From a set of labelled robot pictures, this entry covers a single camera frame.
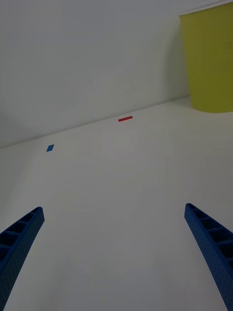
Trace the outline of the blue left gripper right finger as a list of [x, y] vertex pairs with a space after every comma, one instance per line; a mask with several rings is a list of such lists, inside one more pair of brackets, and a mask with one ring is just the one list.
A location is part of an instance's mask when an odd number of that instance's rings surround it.
[[185, 205], [184, 218], [227, 310], [233, 310], [233, 233], [191, 203]]

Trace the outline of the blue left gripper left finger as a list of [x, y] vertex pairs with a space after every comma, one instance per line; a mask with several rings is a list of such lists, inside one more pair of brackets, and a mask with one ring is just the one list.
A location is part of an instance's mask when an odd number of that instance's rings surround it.
[[29, 250], [45, 221], [36, 207], [0, 234], [0, 310], [4, 310]]

